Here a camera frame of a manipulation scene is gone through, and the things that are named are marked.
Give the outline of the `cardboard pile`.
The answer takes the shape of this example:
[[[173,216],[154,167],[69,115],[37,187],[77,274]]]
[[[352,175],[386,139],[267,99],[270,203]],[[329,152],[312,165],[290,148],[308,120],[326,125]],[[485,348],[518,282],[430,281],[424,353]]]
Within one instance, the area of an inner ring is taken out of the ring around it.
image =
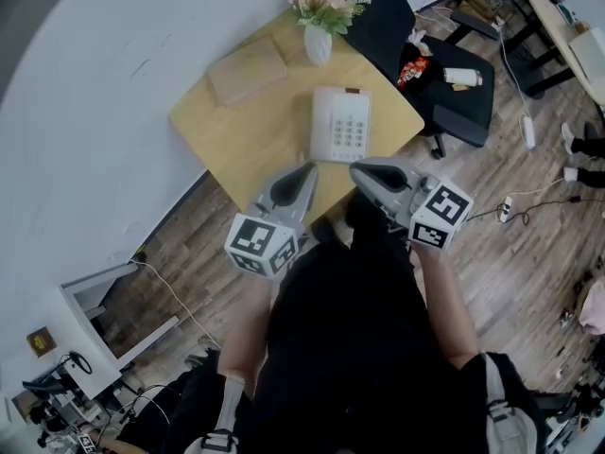
[[[502,18],[504,0],[460,0],[458,9],[485,22]]]

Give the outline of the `pink bag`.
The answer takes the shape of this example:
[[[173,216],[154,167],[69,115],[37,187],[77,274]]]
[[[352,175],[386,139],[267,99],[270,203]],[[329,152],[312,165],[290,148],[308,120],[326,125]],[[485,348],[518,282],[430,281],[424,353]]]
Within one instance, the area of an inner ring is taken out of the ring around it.
[[[598,277],[587,288],[579,313],[579,323],[593,336],[605,335],[605,276]]]

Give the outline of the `person's right forearm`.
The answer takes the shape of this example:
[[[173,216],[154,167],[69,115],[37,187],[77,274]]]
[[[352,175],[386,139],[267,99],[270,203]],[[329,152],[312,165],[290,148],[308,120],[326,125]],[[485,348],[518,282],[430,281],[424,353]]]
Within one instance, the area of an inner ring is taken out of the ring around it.
[[[426,308],[441,353],[461,370],[479,354],[479,347],[458,275],[445,251],[415,242],[412,250],[422,268]]]

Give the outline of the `black office chair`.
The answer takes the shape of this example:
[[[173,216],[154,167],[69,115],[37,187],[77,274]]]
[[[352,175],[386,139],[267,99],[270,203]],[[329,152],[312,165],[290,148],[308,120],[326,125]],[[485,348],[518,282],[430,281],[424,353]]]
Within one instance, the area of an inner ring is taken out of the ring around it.
[[[415,28],[416,17],[407,0],[372,0],[364,12],[354,17],[345,41],[362,54],[402,94],[421,116],[421,135],[434,137],[437,146],[431,155],[445,156],[442,136],[448,134],[475,148],[485,146],[493,115],[494,68],[458,43],[475,31],[496,40],[498,32],[473,16],[454,11],[452,20],[458,27],[445,40],[424,36],[423,41],[433,55],[419,81],[400,90],[397,80],[409,61],[421,56],[407,40]],[[483,77],[481,86],[456,92],[443,79],[443,69],[472,68]]]

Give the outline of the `crumpled plastic bag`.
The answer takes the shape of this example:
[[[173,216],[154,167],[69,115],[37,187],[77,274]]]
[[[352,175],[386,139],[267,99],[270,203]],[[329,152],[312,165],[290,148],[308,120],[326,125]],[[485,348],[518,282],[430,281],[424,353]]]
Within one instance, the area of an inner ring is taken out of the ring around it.
[[[416,30],[413,28],[407,40],[419,50],[423,57],[431,57],[433,53],[431,52],[429,46],[424,42],[425,34],[425,30]]]

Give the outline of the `person's left forearm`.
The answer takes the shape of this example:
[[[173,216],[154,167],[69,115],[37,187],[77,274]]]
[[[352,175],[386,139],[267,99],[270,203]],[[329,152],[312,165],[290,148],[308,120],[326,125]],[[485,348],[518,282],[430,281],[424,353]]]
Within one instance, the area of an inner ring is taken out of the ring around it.
[[[255,383],[267,351],[272,290],[267,278],[253,276],[247,283],[219,356],[222,375]]]

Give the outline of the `red snack packet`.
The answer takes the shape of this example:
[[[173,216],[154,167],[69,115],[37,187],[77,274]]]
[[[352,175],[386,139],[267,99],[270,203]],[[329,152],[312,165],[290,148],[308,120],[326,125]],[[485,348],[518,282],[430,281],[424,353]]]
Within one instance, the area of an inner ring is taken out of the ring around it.
[[[427,57],[419,56],[415,61],[409,61],[400,71],[397,87],[400,90],[415,85],[422,77],[424,71],[429,66],[430,60]]]

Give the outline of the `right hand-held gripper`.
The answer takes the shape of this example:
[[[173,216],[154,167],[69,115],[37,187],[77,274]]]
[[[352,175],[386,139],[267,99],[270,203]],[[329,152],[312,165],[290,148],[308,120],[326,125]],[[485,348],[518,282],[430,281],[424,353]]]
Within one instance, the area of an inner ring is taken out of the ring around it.
[[[474,200],[449,180],[421,175],[403,159],[371,157],[350,164],[356,187],[391,219],[391,231],[445,250],[469,217]]]

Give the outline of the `white vase with flowers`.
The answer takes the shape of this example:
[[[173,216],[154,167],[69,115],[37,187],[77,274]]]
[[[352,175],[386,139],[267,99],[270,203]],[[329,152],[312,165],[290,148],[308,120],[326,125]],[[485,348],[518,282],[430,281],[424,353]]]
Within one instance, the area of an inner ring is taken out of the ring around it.
[[[309,60],[326,64],[332,55],[333,37],[345,35],[354,17],[361,15],[372,0],[288,0],[296,23],[304,27],[303,45]]]

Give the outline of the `white bottle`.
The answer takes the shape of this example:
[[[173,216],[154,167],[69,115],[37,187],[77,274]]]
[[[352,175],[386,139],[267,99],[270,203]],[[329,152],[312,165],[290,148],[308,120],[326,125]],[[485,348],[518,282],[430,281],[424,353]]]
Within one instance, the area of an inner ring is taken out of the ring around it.
[[[445,82],[468,87],[481,86],[483,77],[478,70],[472,68],[451,68],[443,69],[443,79]]]

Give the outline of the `light desk with black legs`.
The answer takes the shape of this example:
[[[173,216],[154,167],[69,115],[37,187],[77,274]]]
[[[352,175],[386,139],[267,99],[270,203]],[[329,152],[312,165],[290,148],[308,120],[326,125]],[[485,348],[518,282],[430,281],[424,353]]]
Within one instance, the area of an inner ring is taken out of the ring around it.
[[[554,46],[539,58],[526,61],[525,65],[518,68],[519,73],[517,75],[511,70],[511,76],[516,79],[520,79],[521,76],[531,77],[533,71],[538,71],[557,56],[564,59],[566,67],[550,77],[530,82],[527,86],[521,87],[521,92],[528,97],[541,97],[546,90],[569,79],[576,79],[596,105],[605,107],[605,83],[591,83],[589,81],[570,47],[571,40],[578,36],[575,28],[567,23],[561,12],[550,0],[527,1],[533,9],[535,17],[529,19],[521,30],[503,42],[502,57],[506,60],[509,54],[512,54],[528,37],[537,33],[540,29],[546,32]]]

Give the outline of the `white shelf unit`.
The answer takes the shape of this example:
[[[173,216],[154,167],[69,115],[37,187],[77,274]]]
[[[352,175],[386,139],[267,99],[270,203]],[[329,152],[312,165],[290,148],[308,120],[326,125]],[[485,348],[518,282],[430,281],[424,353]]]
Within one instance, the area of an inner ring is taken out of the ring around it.
[[[138,271],[138,266],[138,262],[129,262],[128,264],[122,264],[60,286],[60,292],[75,311],[84,329],[92,336],[95,345],[113,362],[118,370],[126,368],[154,342],[161,339],[179,323],[178,317],[172,316],[120,357],[117,357],[111,351],[106,342],[97,333],[92,324],[92,319],[106,310],[105,306],[101,303],[109,292],[110,287],[117,279]]]

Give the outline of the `person's black clothing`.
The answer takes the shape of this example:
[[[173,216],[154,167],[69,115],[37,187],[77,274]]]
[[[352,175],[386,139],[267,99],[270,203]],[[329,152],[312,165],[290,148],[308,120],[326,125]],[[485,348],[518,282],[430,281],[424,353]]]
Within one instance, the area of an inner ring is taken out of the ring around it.
[[[545,454],[545,420],[509,357],[441,353],[412,246],[381,225],[316,245],[272,290],[267,351],[234,414],[237,454]],[[224,376],[193,445],[222,407]]]

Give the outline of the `long white power strip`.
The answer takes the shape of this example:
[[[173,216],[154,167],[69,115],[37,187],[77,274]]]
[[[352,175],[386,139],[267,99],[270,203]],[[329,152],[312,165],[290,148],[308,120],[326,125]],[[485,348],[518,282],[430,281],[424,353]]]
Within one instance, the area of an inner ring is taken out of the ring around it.
[[[523,114],[520,116],[519,123],[526,148],[534,149],[536,146],[536,139],[532,119],[528,115]]]

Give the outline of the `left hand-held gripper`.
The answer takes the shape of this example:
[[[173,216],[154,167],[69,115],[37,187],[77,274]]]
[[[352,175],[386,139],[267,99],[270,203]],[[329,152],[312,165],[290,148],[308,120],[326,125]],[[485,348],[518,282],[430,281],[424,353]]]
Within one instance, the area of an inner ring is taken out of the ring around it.
[[[224,250],[240,270],[273,279],[294,261],[306,240],[303,219],[318,181],[314,162],[287,168],[263,185],[244,213],[235,215]]]

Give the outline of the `brown framed picture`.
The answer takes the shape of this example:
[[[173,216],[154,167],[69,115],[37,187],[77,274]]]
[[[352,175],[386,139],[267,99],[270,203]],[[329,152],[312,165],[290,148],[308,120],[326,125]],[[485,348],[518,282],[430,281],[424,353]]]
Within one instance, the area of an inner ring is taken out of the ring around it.
[[[57,347],[57,344],[47,327],[39,328],[28,334],[26,336],[26,341],[37,358],[46,355]]]

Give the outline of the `white desk telephone base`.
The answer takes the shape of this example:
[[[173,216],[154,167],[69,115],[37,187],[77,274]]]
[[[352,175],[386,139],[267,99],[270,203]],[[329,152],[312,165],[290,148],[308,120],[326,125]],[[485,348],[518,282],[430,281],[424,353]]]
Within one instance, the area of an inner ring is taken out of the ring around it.
[[[357,88],[331,88],[331,157],[316,162],[350,164],[365,159],[370,141],[371,94]]]

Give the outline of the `white box appliance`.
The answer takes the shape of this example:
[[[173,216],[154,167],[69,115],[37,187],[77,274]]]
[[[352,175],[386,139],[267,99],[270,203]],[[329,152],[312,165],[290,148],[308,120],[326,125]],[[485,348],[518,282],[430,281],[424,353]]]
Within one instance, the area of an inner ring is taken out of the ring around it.
[[[591,83],[605,79],[605,31],[591,28],[574,38],[569,46]]]

